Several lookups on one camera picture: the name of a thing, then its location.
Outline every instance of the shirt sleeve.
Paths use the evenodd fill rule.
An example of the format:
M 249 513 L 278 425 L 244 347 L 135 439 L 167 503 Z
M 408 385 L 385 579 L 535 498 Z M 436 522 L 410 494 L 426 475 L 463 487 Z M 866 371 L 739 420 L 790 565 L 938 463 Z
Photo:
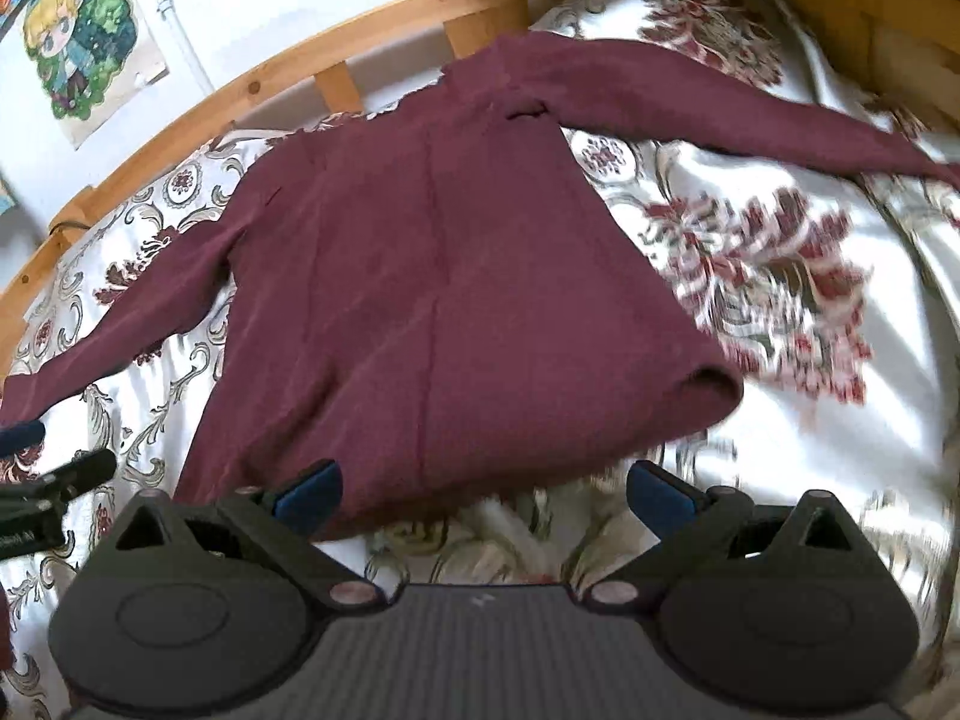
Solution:
M 781 100 L 680 55 L 632 40 L 530 32 L 500 41 L 510 83 L 563 127 L 625 140 L 690 141 L 834 175 L 891 172 L 960 186 L 901 135 Z
M 162 250 L 90 335 L 38 372 L 8 376 L 0 425 L 39 418 L 168 336 L 196 327 L 229 276 L 229 253 L 278 189 L 282 172 L 278 176 L 270 163 L 284 146 L 250 168 L 219 220 L 195 224 Z

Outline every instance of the blonde hair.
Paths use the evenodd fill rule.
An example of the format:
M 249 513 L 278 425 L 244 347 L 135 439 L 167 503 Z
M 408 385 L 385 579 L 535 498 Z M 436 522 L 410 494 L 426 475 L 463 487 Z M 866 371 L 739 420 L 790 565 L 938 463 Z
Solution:
M 59 21 L 59 9 L 65 7 L 67 12 L 77 17 L 80 9 L 79 0 L 37 0 L 27 13 L 23 23 L 23 37 L 29 49 L 35 50 L 40 45 L 40 36 L 50 30 Z

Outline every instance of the bed sheet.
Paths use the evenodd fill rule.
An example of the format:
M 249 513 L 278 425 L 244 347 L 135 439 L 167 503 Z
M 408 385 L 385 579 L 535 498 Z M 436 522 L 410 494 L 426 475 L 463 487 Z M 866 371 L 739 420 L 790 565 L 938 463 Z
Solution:
M 902 132 L 934 156 L 960 148 L 955 134 L 929 131 L 834 74 L 776 0 L 567 0 L 535 28 L 647 40 L 771 94 Z M 90 230 L 32 306 L 13 372 L 37 370 L 88 334 L 157 252 L 219 217 L 245 170 L 282 136 L 235 132 L 210 143 Z M 698 487 L 733 484 L 761 502 L 834 490 L 914 605 L 919 689 L 960 630 L 949 617 L 960 199 L 935 182 L 851 182 L 691 143 L 566 136 L 598 202 L 637 245 L 637 261 L 654 263 L 748 375 L 731 418 L 645 456 Z M 66 708 L 45 642 L 49 616 L 136 490 L 174 490 L 222 367 L 233 289 L 224 285 L 190 333 L 51 409 L 45 444 L 0 463 L 6 481 L 21 481 L 93 447 L 110 447 L 119 460 L 111 484 L 71 505 L 64 549 L 0 565 L 17 656 L 4 675 L 14 716 Z M 387 590 L 411 580 L 582 589 L 656 543 L 626 509 L 632 461 L 561 488 L 483 501 L 444 522 L 397 523 L 320 547 Z

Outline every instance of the maroon shirt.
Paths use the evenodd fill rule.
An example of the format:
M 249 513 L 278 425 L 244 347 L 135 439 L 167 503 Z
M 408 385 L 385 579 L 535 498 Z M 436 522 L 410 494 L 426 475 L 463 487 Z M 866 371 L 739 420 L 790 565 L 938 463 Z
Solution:
M 561 125 L 956 180 L 899 136 L 660 47 L 503 37 L 394 113 L 280 143 L 89 337 L 8 378 L 0 423 L 189 331 L 232 271 L 187 502 L 333 458 L 344 503 L 325 534 L 342 535 L 709 427 L 736 408 L 739 374 L 616 226 Z

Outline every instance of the white pipe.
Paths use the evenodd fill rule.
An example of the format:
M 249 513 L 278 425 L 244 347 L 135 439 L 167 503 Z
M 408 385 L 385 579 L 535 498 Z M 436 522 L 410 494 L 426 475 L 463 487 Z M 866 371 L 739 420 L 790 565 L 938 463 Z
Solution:
M 160 13 L 160 18 L 170 25 L 170 31 L 174 35 L 176 45 L 179 46 L 181 53 L 184 55 L 194 79 L 200 84 L 200 89 L 203 90 L 205 95 L 212 95 L 214 92 L 213 83 L 203 69 L 203 64 L 200 63 L 200 57 L 197 56 L 190 38 L 186 36 L 184 25 L 181 24 L 179 17 L 176 15 L 174 0 L 157 0 L 157 13 Z

